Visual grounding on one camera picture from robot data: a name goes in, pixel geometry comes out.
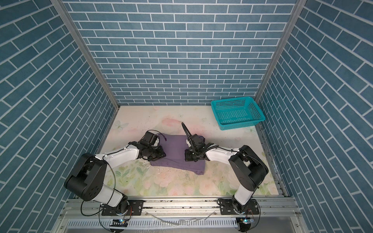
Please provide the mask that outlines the purple trousers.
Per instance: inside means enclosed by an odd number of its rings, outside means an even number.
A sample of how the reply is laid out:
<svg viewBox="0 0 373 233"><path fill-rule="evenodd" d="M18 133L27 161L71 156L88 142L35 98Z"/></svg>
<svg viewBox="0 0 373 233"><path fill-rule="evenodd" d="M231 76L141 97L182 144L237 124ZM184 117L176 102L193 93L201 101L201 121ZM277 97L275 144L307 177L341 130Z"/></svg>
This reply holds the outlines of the purple trousers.
<svg viewBox="0 0 373 233"><path fill-rule="evenodd" d="M152 166L168 167L180 170L192 171L196 175L204 175L206 163L204 160L197 162L187 162L185 160L185 150L189 148L186 135L165 135L159 139L159 145L162 146L166 156L156 161L151 161Z"/></svg>

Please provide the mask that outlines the teal plastic basket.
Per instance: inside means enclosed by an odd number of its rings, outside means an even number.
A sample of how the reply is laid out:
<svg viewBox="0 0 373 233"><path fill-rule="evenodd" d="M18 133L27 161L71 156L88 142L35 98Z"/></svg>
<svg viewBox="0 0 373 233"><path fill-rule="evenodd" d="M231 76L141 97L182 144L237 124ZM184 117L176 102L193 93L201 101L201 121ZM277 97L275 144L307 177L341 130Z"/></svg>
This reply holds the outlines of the teal plastic basket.
<svg viewBox="0 0 373 233"><path fill-rule="evenodd" d="M222 131L256 126L266 119L251 97L214 100L211 107Z"/></svg>

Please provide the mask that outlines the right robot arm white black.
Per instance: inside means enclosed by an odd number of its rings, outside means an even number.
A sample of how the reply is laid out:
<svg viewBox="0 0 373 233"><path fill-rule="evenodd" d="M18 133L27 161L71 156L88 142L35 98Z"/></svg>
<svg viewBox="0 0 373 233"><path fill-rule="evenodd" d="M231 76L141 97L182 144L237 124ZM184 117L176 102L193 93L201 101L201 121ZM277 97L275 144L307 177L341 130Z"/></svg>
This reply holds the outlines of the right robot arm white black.
<svg viewBox="0 0 373 233"><path fill-rule="evenodd" d="M233 209L238 214L249 209L248 202L269 173L266 164L247 145L239 149L228 149L211 143L200 149L191 146L185 150L185 160L217 161L231 166L240 183L232 197Z"/></svg>

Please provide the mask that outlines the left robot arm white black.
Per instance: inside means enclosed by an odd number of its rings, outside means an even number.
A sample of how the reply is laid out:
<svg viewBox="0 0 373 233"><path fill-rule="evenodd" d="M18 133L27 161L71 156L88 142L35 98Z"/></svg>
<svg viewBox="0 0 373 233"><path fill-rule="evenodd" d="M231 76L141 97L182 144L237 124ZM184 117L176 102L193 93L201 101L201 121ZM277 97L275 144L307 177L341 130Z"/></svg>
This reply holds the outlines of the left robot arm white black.
<svg viewBox="0 0 373 233"><path fill-rule="evenodd" d="M127 196L104 184L106 173L130 161L154 161L165 156L162 146L146 146L138 142L104 154L85 153L72 168L64 187L85 202L96 201L124 212Z"/></svg>

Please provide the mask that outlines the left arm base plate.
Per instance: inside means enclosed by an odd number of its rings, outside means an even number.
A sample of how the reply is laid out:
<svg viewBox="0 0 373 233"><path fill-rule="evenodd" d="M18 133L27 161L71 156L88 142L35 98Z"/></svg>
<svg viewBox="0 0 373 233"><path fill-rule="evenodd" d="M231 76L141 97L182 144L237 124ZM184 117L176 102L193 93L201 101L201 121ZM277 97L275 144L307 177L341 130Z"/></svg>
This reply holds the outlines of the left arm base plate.
<svg viewBox="0 0 373 233"><path fill-rule="evenodd" d="M140 216L144 200L125 200L116 207L103 206L102 216Z"/></svg>

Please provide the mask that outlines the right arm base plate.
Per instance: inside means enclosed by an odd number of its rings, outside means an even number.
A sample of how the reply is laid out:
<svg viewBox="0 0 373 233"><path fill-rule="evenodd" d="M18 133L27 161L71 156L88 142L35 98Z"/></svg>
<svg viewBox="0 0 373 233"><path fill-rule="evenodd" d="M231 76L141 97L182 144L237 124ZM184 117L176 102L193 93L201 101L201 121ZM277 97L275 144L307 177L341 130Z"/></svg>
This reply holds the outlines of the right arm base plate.
<svg viewBox="0 0 373 233"><path fill-rule="evenodd" d="M259 204L255 199L250 199L245 205L236 199L217 199L221 215L259 215Z"/></svg>

